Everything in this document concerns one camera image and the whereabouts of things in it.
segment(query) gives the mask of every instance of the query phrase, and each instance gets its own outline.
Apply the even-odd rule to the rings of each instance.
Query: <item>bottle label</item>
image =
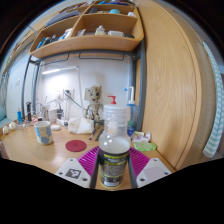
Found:
[[[107,187],[121,184],[129,151],[112,154],[99,148],[100,180]]]

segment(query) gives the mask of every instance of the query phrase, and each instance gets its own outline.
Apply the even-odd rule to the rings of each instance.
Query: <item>white wall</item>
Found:
[[[9,75],[7,98],[6,98],[6,112],[7,117],[11,120],[17,119],[17,109],[21,108],[22,84],[26,69],[26,64],[29,59],[28,51],[23,54],[12,66]],[[30,64],[27,71],[25,97],[24,102],[32,101],[32,80],[33,80],[34,65]],[[20,79],[19,85],[16,86],[16,81]]]
[[[81,105],[79,84],[78,84],[78,71],[76,69],[62,70],[60,72],[51,74],[41,74],[44,71],[49,71],[57,68],[79,66],[81,77],[81,90],[82,99],[84,99],[85,88],[90,88],[93,85],[102,86],[102,96],[100,102],[110,104],[112,99],[108,95],[116,96],[116,102],[119,105],[126,105],[128,93],[124,88],[129,86],[130,75],[130,58],[126,57],[124,61],[112,61],[102,59],[85,59],[80,60],[78,57],[71,57],[66,62],[53,63],[51,65],[42,66],[40,69],[38,81],[38,101],[37,103],[44,104],[47,96],[47,101],[56,99],[56,91],[64,88],[74,89],[73,99]],[[59,100],[62,109],[65,110],[66,101]],[[68,102],[67,119],[71,117],[80,116],[82,114],[79,108],[71,100]],[[89,101],[83,100],[84,108],[87,108]],[[50,108],[55,108],[56,104],[50,104]]]

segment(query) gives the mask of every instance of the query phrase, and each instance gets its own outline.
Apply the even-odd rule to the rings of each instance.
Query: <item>cup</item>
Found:
[[[34,124],[37,141],[42,145],[48,145],[53,141],[50,121],[38,121]]]

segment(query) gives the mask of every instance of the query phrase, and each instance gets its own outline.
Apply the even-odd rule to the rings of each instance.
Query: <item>wooden desk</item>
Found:
[[[61,127],[60,131],[52,131],[53,143],[41,145],[37,142],[34,127],[29,126],[27,129],[10,131],[8,135],[2,135],[0,138],[5,144],[10,160],[34,165],[55,174],[68,158],[78,158],[88,150],[96,147],[99,144],[98,141],[95,141],[98,133],[99,129],[96,131],[93,139],[89,140],[90,135],[76,135],[69,133],[65,127]],[[65,148],[65,144],[71,140],[82,140],[87,144],[87,148],[81,152],[70,152]],[[150,158],[159,158],[171,172],[175,172],[158,151],[144,152],[144,154]],[[96,189],[108,190],[100,183],[99,169]],[[123,182],[116,190],[124,189],[131,189],[128,163]]]

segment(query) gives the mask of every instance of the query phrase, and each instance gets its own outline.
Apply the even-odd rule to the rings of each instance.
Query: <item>red coaster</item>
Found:
[[[80,140],[72,140],[66,143],[65,147],[71,152],[80,152],[86,148],[86,143]]]

